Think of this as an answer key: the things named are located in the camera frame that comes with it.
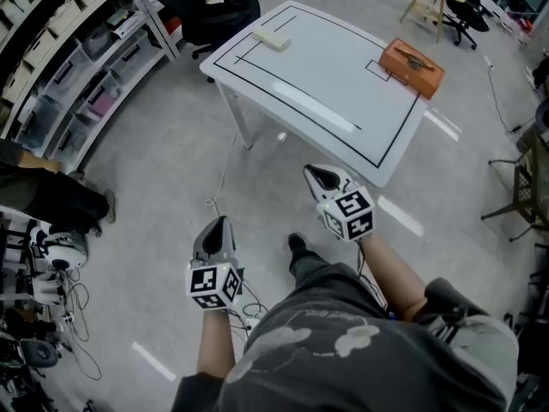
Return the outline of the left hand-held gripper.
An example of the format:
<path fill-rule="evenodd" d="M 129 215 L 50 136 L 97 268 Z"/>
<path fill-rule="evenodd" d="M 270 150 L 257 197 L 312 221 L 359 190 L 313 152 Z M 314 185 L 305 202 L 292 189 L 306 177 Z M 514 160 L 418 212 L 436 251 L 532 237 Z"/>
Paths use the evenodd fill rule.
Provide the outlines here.
<path fill-rule="evenodd" d="M 185 272 L 185 291 L 203 311 L 233 309 L 242 293 L 244 279 L 235 251 L 232 223 L 225 215 L 213 219 L 196 237 Z"/>

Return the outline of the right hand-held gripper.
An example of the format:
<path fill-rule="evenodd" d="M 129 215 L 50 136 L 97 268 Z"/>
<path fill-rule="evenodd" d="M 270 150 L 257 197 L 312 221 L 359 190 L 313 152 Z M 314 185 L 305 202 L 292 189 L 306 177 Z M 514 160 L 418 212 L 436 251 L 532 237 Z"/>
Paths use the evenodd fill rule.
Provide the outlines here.
<path fill-rule="evenodd" d="M 338 239 L 353 242 L 374 229 L 375 204 L 368 190 L 342 168 L 309 164 L 303 169 L 305 181 L 316 201 L 324 226 Z M 344 190 L 328 199 L 330 190 Z"/>

